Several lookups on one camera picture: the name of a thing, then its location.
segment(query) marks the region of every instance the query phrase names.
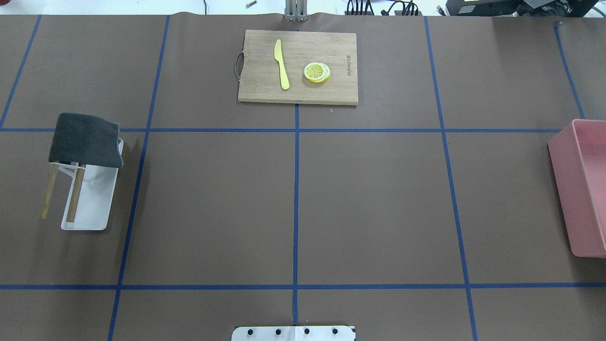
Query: knife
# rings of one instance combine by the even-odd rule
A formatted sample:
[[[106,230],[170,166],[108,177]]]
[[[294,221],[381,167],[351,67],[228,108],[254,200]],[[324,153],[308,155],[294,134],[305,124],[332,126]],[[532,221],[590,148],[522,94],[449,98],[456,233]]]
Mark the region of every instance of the knife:
[[[276,46],[273,48],[273,58],[280,65],[280,86],[283,90],[288,90],[290,83],[288,82],[288,76],[286,75],[286,69],[284,68],[284,59],[282,59],[282,40],[276,40]]]

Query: pink container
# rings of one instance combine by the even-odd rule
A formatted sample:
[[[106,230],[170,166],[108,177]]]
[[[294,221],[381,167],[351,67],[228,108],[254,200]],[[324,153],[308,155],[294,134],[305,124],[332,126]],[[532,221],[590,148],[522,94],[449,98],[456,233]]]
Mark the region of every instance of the pink container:
[[[606,258],[606,121],[574,120],[548,145],[572,253]]]

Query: wooden stick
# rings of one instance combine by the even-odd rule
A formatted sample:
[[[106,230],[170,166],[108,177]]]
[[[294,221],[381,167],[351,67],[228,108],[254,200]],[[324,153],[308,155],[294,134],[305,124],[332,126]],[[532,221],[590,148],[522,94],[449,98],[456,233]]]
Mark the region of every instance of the wooden stick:
[[[78,166],[86,167],[86,164],[79,163]],[[76,171],[76,180],[74,181],[74,188],[72,189],[72,199],[70,200],[70,207],[67,209],[67,222],[73,223],[76,220],[76,210],[78,209],[78,200],[80,200],[80,190],[82,189],[82,181],[84,180],[84,170],[78,169]]]
[[[53,189],[55,188],[55,180],[57,179],[58,170],[59,166],[57,164],[50,165],[50,173],[48,173],[48,181],[46,182],[44,198],[42,199],[42,208],[40,208],[38,219],[46,219],[48,208],[50,207],[50,197],[53,195]]]

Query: wooden cutting board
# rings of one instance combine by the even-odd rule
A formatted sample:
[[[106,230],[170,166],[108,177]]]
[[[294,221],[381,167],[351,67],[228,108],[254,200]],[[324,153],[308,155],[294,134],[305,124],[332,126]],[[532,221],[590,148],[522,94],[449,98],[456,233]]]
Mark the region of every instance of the wooden cutting board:
[[[278,62],[273,58],[276,40],[290,88],[280,87]],[[241,102],[358,105],[358,50],[355,33],[246,30],[244,66],[238,100]],[[303,75],[311,62],[330,68],[324,83]]]

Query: lemon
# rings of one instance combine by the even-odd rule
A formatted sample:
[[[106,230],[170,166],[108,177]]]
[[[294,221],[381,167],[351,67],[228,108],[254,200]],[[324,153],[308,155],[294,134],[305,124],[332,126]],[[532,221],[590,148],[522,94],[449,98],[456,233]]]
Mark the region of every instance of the lemon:
[[[305,66],[303,74],[310,82],[323,83],[330,77],[328,65],[321,62],[311,62]]]

